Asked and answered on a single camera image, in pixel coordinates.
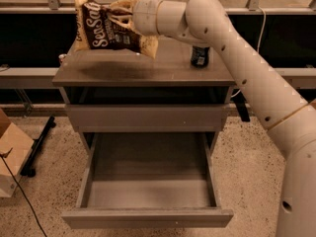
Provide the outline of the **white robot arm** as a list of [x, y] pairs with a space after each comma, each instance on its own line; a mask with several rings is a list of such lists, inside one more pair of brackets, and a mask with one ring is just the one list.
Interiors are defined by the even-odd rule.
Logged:
[[235, 30], [218, 0], [118, 0], [112, 19], [144, 36], [211, 46], [286, 160], [276, 237], [316, 237], [316, 109]]

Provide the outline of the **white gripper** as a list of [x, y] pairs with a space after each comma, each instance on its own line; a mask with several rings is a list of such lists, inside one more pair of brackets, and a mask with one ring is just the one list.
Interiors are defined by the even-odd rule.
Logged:
[[161, 2], [118, 0], [110, 5], [110, 20], [134, 33], [138, 31], [144, 36], [157, 36], [157, 11]]

